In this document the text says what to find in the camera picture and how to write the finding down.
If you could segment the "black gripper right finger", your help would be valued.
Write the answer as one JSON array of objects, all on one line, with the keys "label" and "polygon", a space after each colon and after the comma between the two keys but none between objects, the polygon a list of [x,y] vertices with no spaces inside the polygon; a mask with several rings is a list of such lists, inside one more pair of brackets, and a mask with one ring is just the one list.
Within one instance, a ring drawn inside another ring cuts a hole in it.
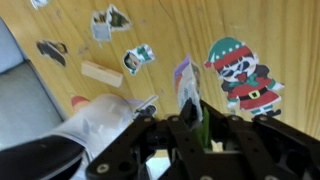
[{"label": "black gripper right finger", "polygon": [[248,179],[320,180],[320,141],[267,115],[245,121],[205,101],[209,137],[244,159]]}]

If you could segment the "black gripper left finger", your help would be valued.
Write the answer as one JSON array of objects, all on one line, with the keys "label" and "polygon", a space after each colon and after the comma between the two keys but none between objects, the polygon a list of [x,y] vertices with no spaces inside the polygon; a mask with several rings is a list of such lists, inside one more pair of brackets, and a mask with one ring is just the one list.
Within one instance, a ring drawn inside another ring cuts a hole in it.
[{"label": "black gripper left finger", "polygon": [[146,180],[146,162],[157,150],[168,148],[166,120],[139,117],[86,168],[88,180]]}]

